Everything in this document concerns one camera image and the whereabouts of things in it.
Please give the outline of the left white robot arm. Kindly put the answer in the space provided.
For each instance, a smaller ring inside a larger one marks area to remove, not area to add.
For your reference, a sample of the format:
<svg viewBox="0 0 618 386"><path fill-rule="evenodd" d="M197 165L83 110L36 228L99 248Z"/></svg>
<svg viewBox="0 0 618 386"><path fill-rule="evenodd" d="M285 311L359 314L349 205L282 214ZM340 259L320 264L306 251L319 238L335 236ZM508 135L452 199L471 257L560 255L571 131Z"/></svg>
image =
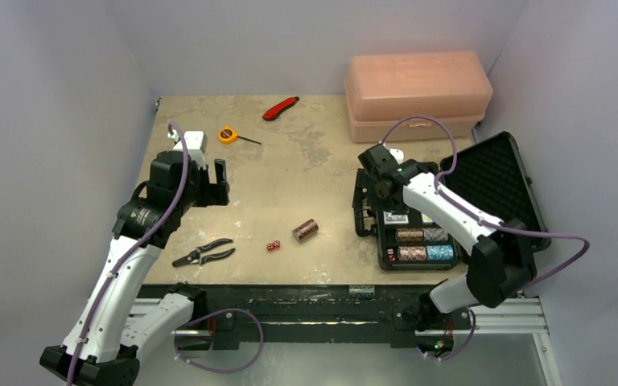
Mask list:
<svg viewBox="0 0 618 386"><path fill-rule="evenodd" d="M226 162L208 166L181 150L159 153L149 178L139 183L117 213L109 254L75 326L57 346L46 347L40 365L68 385L132 385L142 361L160 340L208 317L207 295L194 285L173 285L158 306L127 326L146 275L182 218L193 207L229 204Z"/></svg>

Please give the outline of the blue yellow chip stack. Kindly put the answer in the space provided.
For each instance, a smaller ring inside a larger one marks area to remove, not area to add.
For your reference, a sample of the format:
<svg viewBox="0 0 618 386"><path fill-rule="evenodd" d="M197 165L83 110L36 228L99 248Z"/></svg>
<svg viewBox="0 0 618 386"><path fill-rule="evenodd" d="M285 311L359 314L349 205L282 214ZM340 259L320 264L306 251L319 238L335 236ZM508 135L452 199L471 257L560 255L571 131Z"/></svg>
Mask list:
<svg viewBox="0 0 618 386"><path fill-rule="evenodd" d="M370 299L375 296L374 285L350 285L348 294L351 298Z"/></svg>

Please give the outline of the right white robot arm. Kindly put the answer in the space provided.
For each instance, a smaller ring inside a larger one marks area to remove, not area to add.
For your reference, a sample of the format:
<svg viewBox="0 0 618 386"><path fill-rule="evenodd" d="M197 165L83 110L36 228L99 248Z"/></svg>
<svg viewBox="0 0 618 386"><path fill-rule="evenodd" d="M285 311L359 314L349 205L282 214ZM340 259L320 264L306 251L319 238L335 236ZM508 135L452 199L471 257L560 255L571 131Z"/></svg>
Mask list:
<svg viewBox="0 0 618 386"><path fill-rule="evenodd" d="M502 229L500 218L473 207L419 162L398 162L382 144L369 147L358 160L377 207L430 216L470 257L464 276L422 296L419 315L426 325L441 326L452 311L466 306L495 308L536 278L534 253L521 221L512 220Z"/></svg>

